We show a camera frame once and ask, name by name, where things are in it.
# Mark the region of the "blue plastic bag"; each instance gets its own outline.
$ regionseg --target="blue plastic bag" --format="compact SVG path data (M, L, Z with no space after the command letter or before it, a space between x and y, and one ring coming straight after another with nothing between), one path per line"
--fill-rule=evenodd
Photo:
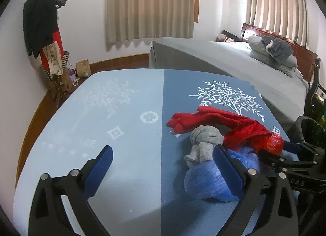
M228 153L232 158L239 159L247 169L253 168L259 172L258 157L252 151L251 148L240 148L237 152L228 150ZM214 161L191 167L185 175L184 187L194 199L216 198L225 202L239 200L232 195Z

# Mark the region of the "wooden headboard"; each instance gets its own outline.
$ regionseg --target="wooden headboard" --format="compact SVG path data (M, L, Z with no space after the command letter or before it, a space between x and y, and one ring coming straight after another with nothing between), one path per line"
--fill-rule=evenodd
M248 38L251 35L256 35L263 37L264 35L273 35L275 37L281 38L288 42L293 48L293 55L298 59L298 70L302 73L304 79L310 83L312 75L314 73L315 59L318 57L316 53L307 50L305 47L301 47L297 43L288 40L276 33L271 31L258 28L253 25L243 24L240 41L248 42Z

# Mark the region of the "beige curtain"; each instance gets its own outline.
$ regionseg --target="beige curtain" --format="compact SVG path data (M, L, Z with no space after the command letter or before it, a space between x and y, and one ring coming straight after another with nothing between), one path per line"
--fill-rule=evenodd
M107 43L193 37L194 0L107 0Z
M270 30L308 48L306 0L248 0L247 24Z

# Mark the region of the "knotted gray sock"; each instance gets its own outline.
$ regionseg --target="knotted gray sock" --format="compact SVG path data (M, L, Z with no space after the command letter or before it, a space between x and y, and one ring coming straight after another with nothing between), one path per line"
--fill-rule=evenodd
M192 167L213 160L213 149L223 143L223 136L213 126L199 126L192 131L190 141L193 146L190 154L185 156L185 161L189 167Z

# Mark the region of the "hanging clothes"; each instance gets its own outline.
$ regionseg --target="hanging clothes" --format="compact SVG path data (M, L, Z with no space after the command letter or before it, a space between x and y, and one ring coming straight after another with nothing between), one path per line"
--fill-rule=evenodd
M53 43L58 21L55 0L27 0L23 9L24 38L28 55L38 57L43 47Z
M48 60L48 66L51 75L62 75L62 61L58 42L55 41L50 45L45 46L43 52Z
M61 59L62 59L64 56L64 50L62 47L61 35L60 35L58 26L57 26L57 31L52 34L52 38L53 38L53 42L56 41L59 45L60 55L61 55ZM41 61L42 61L42 67L46 70L50 70L49 65L48 65L48 59L46 58L46 56L43 52L43 49L40 51L40 56L41 56Z

